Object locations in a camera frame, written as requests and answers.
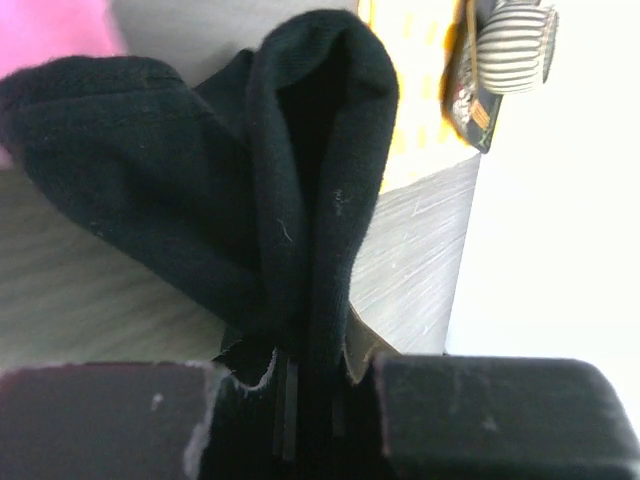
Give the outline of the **orange checkered cloth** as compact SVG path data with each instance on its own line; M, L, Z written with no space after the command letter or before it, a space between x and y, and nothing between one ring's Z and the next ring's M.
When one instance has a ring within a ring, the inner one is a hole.
M445 70L464 19L463 1L359 0L358 16L384 44L397 73L396 123L383 193L473 157L444 113Z

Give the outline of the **black t shirt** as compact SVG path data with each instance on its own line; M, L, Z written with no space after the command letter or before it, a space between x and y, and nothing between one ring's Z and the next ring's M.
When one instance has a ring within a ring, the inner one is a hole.
M397 101L369 28L315 10L194 88L136 56L21 70L1 143L69 219L325 380Z

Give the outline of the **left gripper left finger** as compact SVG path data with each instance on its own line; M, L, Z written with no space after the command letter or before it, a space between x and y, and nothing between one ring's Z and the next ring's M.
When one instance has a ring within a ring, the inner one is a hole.
M270 401L209 362L1 375L4 479L270 479Z

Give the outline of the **pink towel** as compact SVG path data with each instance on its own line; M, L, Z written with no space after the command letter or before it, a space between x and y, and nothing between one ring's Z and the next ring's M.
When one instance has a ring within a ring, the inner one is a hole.
M1 77L68 56L126 52L108 1L1 1Z

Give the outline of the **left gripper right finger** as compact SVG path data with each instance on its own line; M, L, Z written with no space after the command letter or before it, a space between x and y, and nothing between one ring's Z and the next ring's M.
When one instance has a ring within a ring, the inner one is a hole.
M613 386L573 359L403 355L347 323L336 479L635 479Z

